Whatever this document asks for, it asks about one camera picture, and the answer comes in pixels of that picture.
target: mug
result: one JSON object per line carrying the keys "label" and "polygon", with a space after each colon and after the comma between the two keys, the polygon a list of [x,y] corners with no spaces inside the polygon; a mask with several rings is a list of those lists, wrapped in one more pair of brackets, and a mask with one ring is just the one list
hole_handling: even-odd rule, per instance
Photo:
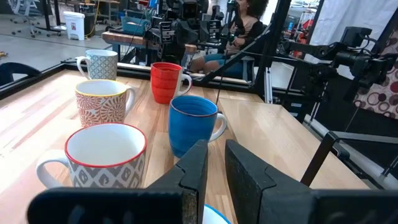
{"label": "mug", "polygon": [[[222,124],[212,134],[216,120]],[[169,140],[172,152],[182,157],[198,140],[209,142],[225,131],[227,120],[218,113],[217,106],[200,96],[178,96],[170,102]]]}
{"label": "mug", "polygon": [[[181,81],[188,80],[188,88],[180,91]],[[175,96],[191,89],[192,78],[182,73],[182,67],[174,63],[156,62],[150,68],[150,87],[155,101],[167,104]]]}
{"label": "mug", "polygon": [[141,186],[147,140],[128,124],[108,123],[82,128],[65,143],[65,150],[46,151],[36,173],[47,187],[62,187],[44,165],[60,162],[70,171],[74,187],[135,188]]}
{"label": "mug", "polygon": [[75,93],[83,127],[108,122],[123,123],[136,95],[131,87],[113,80],[81,82],[77,84]]}
{"label": "mug", "polygon": [[[116,80],[118,53],[111,50],[87,50],[86,57],[77,57],[77,68],[87,79]],[[88,75],[81,69],[81,61],[86,61]]]}

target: light blue patterned mug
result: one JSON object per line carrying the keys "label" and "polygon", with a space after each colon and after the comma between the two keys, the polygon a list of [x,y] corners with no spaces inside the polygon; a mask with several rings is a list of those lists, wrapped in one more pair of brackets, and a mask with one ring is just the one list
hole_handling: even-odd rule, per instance
{"label": "light blue patterned mug", "polygon": [[[111,50],[87,50],[86,57],[77,57],[77,68],[87,79],[116,80],[118,72],[118,53]],[[86,61],[88,75],[81,69],[81,62]]]}

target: white curtain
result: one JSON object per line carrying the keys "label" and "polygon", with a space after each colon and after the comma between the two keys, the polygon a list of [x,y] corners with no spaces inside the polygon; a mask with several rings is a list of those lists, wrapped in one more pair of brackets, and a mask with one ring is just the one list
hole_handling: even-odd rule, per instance
{"label": "white curtain", "polygon": [[[373,30],[370,37],[377,40],[397,7],[398,0],[325,0],[310,44],[327,45],[340,41],[347,26],[370,28]],[[373,45],[370,43],[367,49],[371,50]],[[314,63],[319,61],[310,55],[305,59]],[[346,66],[340,66],[338,72],[353,78]]]}

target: woman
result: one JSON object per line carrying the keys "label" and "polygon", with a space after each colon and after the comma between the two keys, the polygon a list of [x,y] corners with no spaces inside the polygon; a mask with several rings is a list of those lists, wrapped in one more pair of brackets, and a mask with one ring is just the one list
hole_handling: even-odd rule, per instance
{"label": "woman", "polygon": [[[236,50],[241,50],[250,44],[258,35],[263,31],[262,23],[259,18],[266,10],[268,0],[237,0],[241,13],[241,19],[244,25],[244,34],[236,37],[233,42],[226,44],[226,54],[209,54],[200,58],[192,60],[190,70],[198,73],[203,71],[204,74],[217,69],[220,65],[224,64],[225,57],[228,59],[231,55],[236,54]],[[230,32],[233,34],[236,27],[233,24]],[[236,62],[229,67],[225,76],[231,78],[242,78],[243,63]]]}

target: mug handle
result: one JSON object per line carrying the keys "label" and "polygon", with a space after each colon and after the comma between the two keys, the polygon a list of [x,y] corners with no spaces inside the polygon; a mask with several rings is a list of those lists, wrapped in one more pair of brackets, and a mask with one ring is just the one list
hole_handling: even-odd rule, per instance
{"label": "mug handle", "polygon": [[225,116],[221,113],[218,113],[216,121],[218,119],[221,120],[221,126],[220,126],[220,128],[218,128],[218,130],[214,134],[211,135],[209,142],[212,142],[212,141],[218,139],[224,133],[224,131],[226,129],[227,120],[226,120]]}
{"label": "mug handle", "polygon": [[76,62],[77,68],[79,69],[80,73],[81,73],[84,77],[86,77],[87,79],[91,80],[90,76],[88,76],[88,74],[86,74],[86,73],[83,71],[83,69],[81,69],[81,62],[82,62],[82,61],[86,61],[87,66],[88,66],[88,65],[91,63],[91,60],[90,60],[89,58],[87,58],[87,57],[84,57],[84,56],[79,56],[79,57],[77,57],[76,59],[77,59],[77,62]]}
{"label": "mug handle", "polygon": [[136,92],[134,91],[134,89],[129,87],[127,88],[127,91],[129,92],[129,98],[127,99],[126,102],[126,114],[124,115],[124,118],[126,118],[127,114],[130,113],[132,107],[134,106],[134,102],[136,100]]}
{"label": "mug handle", "polygon": [[192,86],[192,78],[191,78],[191,76],[189,76],[189,75],[186,75],[186,74],[182,74],[182,80],[188,80],[188,88],[186,88],[184,91],[178,91],[177,92],[177,96],[180,96],[180,95],[182,95],[182,94],[186,94],[188,91],[189,91],[189,89],[191,89],[191,86]]}
{"label": "mug handle", "polygon": [[48,162],[60,162],[64,166],[69,167],[65,152],[59,149],[48,150],[39,158],[36,165],[37,177],[46,188],[50,189],[53,187],[63,187],[63,184],[55,180],[54,177],[52,177],[45,169],[44,164]]}

